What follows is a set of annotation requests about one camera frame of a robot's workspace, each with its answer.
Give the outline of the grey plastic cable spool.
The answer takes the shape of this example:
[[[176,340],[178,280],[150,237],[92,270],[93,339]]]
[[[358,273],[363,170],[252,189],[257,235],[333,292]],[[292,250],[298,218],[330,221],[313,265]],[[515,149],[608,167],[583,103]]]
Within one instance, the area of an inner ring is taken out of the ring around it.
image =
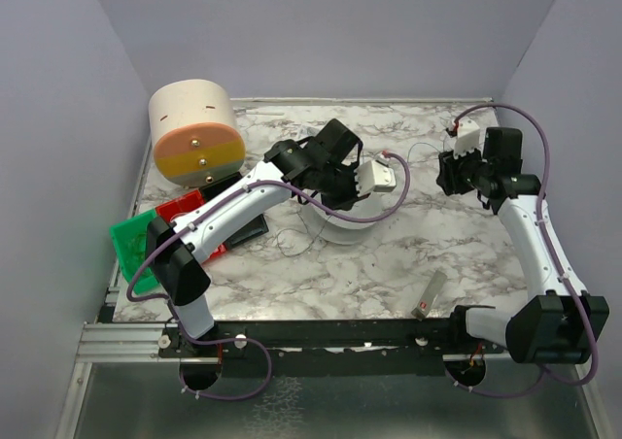
[[[378,194],[356,203],[349,211],[341,211],[348,217],[371,218],[383,212],[382,201]],[[313,238],[323,239],[336,245],[355,245],[372,234],[376,223],[358,223],[345,221],[308,204],[301,208],[300,216],[309,234]]]

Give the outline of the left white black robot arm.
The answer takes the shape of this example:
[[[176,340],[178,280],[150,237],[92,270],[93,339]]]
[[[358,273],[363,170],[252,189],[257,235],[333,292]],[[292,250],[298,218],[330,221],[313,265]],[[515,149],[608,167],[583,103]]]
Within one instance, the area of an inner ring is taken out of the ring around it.
[[[348,211],[359,201],[355,171],[362,140],[342,122],[330,120],[315,136],[276,142],[236,184],[173,222],[153,219],[147,227],[147,259],[164,288],[175,319],[192,339],[215,325],[207,298],[211,278],[203,263],[227,238],[265,211],[303,190],[320,194],[323,205]]]

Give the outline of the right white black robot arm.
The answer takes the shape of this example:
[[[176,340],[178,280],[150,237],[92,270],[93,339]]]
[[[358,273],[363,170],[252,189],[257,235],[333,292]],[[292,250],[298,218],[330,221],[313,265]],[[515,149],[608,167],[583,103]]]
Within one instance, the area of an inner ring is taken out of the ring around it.
[[[605,299],[589,293],[574,273],[538,198],[538,176],[522,171],[523,135],[516,128],[462,122],[452,150],[439,157],[437,184],[447,195],[474,191],[499,218],[518,256],[528,290],[515,314],[467,307],[467,335],[508,349],[518,363],[582,364],[609,315]]]

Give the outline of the packaged protractor ruler set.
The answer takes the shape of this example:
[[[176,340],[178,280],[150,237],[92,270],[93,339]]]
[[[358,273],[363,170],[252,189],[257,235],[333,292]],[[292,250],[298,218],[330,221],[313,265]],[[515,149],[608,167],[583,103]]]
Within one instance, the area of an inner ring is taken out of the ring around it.
[[[308,137],[314,137],[321,130],[322,130],[322,127],[318,127],[318,126],[300,126],[294,134],[294,139],[299,141],[299,140],[303,140]]]

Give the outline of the black plastic bin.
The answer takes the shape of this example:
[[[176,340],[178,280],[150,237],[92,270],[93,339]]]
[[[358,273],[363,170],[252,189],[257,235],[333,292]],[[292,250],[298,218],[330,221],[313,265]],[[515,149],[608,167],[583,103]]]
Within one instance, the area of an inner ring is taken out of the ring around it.
[[[201,186],[199,191],[205,202],[209,202],[231,186],[234,186],[241,179],[242,175],[239,172],[236,172],[213,185]],[[263,215],[259,215],[229,236],[219,246],[218,251],[220,253],[229,252],[249,241],[257,239],[259,236],[264,235],[267,232],[268,226],[266,220]]]

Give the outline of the grey metal clip tool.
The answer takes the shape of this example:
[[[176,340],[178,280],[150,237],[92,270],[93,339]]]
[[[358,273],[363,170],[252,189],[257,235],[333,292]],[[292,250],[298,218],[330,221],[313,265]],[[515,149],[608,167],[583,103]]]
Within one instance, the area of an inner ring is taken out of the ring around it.
[[[419,297],[416,306],[411,311],[411,316],[417,320],[424,320],[432,309],[432,304],[436,297],[440,294],[447,276],[440,270],[436,270],[426,288]]]

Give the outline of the beige layered cylinder model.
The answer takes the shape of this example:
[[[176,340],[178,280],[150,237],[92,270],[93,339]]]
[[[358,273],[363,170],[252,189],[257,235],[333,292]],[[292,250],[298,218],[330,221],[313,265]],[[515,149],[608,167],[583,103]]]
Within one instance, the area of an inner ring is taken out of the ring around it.
[[[167,84],[152,95],[148,115],[155,167],[167,181],[200,187],[242,167],[246,147],[220,85],[201,79]]]

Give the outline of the red plastic bin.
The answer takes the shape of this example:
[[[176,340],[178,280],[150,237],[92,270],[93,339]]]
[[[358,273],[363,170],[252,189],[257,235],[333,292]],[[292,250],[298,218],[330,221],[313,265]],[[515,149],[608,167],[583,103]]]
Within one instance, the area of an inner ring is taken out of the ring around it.
[[[155,212],[167,222],[199,208],[205,203],[203,195],[198,189],[182,196],[169,200],[155,207]]]

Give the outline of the green plastic bin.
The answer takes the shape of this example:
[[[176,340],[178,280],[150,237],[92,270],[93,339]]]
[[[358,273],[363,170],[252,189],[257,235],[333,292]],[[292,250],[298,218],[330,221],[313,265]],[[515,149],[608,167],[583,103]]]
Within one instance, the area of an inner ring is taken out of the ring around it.
[[[123,277],[129,284],[148,256],[146,254],[147,226],[157,217],[154,209],[110,227],[110,235]],[[147,268],[133,287],[133,296],[143,298],[161,293],[161,285]]]

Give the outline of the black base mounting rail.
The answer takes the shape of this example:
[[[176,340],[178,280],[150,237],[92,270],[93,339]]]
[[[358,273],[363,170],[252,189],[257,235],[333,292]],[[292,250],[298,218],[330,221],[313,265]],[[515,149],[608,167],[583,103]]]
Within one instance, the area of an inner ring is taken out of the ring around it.
[[[219,321],[197,342],[174,324],[158,356],[194,374],[227,378],[441,376],[444,363],[501,348],[461,333],[456,317],[335,321]]]

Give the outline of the aluminium extrusion frame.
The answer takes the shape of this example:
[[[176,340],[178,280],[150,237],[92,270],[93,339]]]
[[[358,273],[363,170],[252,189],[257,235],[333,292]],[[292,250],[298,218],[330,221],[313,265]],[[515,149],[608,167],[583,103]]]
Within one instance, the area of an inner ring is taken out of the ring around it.
[[[87,323],[78,344],[82,363],[143,363],[159,360],[162,322]]]

